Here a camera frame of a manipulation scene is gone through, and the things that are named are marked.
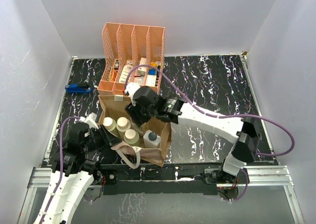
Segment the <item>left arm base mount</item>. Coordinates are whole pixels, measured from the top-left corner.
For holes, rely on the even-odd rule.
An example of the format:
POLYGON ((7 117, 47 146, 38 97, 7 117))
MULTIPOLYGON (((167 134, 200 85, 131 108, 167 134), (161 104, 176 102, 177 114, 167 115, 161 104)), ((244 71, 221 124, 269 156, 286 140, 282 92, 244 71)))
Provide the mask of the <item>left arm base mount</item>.
POLYGON ((118 173, 114 169, 102 169, 93 173, 93 185, 115 185, 118 180, 118 173))

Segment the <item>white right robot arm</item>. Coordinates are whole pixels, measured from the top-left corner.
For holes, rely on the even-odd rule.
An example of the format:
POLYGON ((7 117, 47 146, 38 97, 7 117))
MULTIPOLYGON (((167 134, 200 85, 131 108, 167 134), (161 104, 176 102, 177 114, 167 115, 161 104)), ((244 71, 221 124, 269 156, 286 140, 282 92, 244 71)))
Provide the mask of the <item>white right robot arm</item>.
POLYGON ((137 126, 151 118, 165 123, 192 126, 220 136, 233 144, 224 159, 221 170, 214 172, 214 179, 233 182, 240 170, 254 161, 260 134, 252 118, 226 118, 224 115, 191 105, 180 97, 162 97, 148 86, 129 83, 123 94, 131 103, 125 110, 137 126))

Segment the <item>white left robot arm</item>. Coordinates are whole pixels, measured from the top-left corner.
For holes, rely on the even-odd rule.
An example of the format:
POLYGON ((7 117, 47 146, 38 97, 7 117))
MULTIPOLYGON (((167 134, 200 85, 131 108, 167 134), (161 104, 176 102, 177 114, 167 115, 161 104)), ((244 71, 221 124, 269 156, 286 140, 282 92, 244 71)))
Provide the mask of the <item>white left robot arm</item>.
POLYGON ((103 125, 91 128, 87 123, 76 123, 69 130, 52 164, 48 189, 37 215, 36 224, 69 224, 90 185, 116 184, 115 170, 103 170, 97 161, 86 155, 92 151, 112 150, 122 140, 103 125))

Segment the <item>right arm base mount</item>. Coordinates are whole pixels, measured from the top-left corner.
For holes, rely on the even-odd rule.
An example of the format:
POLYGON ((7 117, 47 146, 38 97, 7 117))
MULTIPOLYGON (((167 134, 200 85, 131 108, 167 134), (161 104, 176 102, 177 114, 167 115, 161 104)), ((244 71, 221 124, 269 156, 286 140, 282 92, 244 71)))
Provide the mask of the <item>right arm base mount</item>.
POLYGON ((231 175, 222 169, 205 169, 201 174, 206 184, 227 185, 228 189, 237 188, 239 184, 249 184, 250 179, 246 169, 241 169, 237 175, 231 175))

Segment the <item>white bottle dark grey cap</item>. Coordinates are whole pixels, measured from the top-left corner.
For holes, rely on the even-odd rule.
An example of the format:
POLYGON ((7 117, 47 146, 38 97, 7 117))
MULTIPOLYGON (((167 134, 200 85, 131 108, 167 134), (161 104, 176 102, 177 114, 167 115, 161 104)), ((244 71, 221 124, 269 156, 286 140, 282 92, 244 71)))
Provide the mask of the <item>white bottle dark grey cap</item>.
POLYGON ((147 130, 143 135, 144 146, 148 149, 160 147, 161 137, 151 130, 147 130))

